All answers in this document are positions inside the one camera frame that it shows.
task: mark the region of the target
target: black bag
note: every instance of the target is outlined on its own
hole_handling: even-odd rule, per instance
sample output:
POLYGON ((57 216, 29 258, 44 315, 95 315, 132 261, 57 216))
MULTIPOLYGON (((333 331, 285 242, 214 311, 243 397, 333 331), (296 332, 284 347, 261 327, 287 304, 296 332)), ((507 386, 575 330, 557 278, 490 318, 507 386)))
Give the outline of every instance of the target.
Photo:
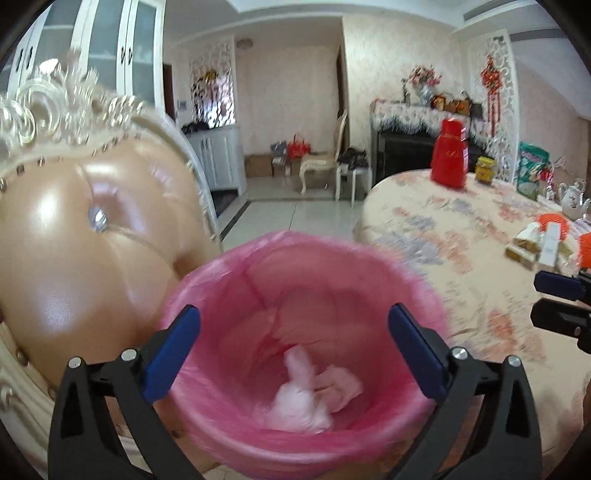
POLYGON ((339 157, 339 163, 349 166, 349 170, 368 167, 368 154, 365 150, 349 147, 339 157))

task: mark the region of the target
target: yellow box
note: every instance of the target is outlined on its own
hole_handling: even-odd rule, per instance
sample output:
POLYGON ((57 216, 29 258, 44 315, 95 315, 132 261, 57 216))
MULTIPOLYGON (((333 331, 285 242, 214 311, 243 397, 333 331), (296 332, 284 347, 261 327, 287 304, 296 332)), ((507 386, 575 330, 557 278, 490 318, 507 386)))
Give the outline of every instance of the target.
POLYGON ((490 185, 495 178, 496 161, 488 157, 479 157, 476 162, 476 179, 490 185))

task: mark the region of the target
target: patterned wallpaper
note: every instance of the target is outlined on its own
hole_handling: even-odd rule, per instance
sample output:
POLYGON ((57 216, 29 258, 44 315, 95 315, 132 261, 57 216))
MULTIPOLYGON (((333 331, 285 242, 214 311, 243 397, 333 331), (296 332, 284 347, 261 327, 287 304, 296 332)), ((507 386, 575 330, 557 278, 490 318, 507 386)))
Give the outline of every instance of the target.
POLYGON ((566 169, 586 177, 589 154, 589 122, 535 72, 517 62, 521 97, 521 141, 550 153, 552 160, 566 158, 566 169))
POLYGON ((443 75, 440 92, 463 86, 460 45, 444 25, 409 15, 345 15, 343 32, 349 75, 350 144, 371 146, 369 104, 377 97, 402 99, 400 80, 417 64, 443 75))
POLYGON ((236 91, 245 155, 267 153, 295 133, 315 151, 332 147, 339 100, 331 47, 236 52, 236 91))

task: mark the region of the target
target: ceiling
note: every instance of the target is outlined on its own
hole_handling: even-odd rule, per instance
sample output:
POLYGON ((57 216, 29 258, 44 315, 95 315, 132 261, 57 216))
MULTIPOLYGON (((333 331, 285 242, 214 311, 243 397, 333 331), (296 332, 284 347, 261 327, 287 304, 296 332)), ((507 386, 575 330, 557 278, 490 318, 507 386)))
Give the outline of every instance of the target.
POLYGON ((284 18, 341 17, 345 13, 405 12, 454 27, 466 0, 167 0, 164 38, 180 44, 228 28, 284 18))
MULTIPOLYGON (((240 25, 224 30, 223 35, 233 35, 236 40, 250 38, 253 41, 250 50, 236 49, 237 57, 261 49, 283 47, 329 46, 333 47, 336 53, 343 38, 343 30, 340 17, 284 18, 240 25)), ((219 33, 208 34, 183 43, 183 47, 191 49, 192 43, 200 43, 217 36, 219 33)))
POLYGON ((518 61, 554 87, 580 116, 591 119, 591 76, 567 39, 514 42, 513 52, 518 61))
MULTIPOLYGON (((413 14, 455 28, 458 39, 500 29, 510 34, 557 28, 535 0, 514 0, 464 21, 464 13, 489 0, 167 0, 164 41, 189 46, 214 34, 253 39, 265 46, 340 42, 343 14, 413 14)), ((579 115, 591 119, 591 75, 565 38, 513 43, 516 58, 558 90, 579 115)))

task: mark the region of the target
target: tiled floor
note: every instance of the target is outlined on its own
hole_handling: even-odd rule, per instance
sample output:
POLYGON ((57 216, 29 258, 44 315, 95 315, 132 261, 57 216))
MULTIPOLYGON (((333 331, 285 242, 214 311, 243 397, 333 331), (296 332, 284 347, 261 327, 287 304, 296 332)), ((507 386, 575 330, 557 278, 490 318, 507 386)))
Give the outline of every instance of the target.
POLYGON ((342 200, 254 201, 223 240, 224 250, 245 244, 264 233, 296 230, 310 235, 334 236, 353 241, 353 227, 362 202, 342 200))
MULTIPOLYGON (((258 235, 276 230, 298 230, 312 235, 329 235, 350 239, 351 230, 361 212, 362 202, 350 205, 350 186, 343 182, 341 201, 335 202, 332 174, 314 178, 310 175, 308 191, 300 194, 299 177, 260 177, 248 179, 248 191, 238 197, 220 215, 220 231, 226 229, 236 214, 250 201, 243 215, 227 233, 226 249, 248 242, 258 235), (328 181, 328 188, 323 186, 328 181)), ((364 198, 358 189, 357 199, 364 198)))

